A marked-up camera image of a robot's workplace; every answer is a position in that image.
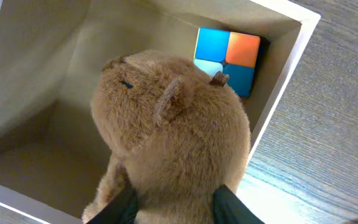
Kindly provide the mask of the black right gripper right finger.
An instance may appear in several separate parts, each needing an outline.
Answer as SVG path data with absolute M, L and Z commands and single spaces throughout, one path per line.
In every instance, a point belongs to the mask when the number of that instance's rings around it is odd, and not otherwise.
M 214 191 L 212 212 L 214 224 L 264 224 L 226 185 Z

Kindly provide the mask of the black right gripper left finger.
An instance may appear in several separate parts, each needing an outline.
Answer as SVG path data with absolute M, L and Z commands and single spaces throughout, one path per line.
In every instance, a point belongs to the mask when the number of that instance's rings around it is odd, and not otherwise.
M 127 186 L 86 224 L 134 224 L 138 211 L 136 191 Z

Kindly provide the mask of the brown plush capybara toy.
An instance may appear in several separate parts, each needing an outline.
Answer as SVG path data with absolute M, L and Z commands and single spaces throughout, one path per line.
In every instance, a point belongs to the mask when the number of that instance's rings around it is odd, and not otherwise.
M 249 119 L 228 81 L 156 50 L 109 60 L 91 115 L 111 155 L 82 221 L 131 184 L 136 223 L 212 223 L 214 191 L 238 189 L 250 151 Z

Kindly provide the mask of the pink cardboard box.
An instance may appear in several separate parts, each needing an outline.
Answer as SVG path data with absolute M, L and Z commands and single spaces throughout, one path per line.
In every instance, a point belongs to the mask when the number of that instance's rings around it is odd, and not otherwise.
M 79 223 L 109 158 L 90 115 L 103 65 L 145 49 L 193 58 L 200 27 L 262 39 L 242 101 L 256 149 L 319 20 L 290 1 L 0 1 L 0 203 Z

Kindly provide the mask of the multicolour puzzle cube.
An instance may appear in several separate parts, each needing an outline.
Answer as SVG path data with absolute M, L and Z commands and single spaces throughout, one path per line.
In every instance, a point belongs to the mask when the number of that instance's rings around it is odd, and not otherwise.
M 228 85 L 241 97 L 251 93 L 259 54 L 259 36 L 201 27 L 198 29 L 193 63 L 213 77 L 229 75 Z

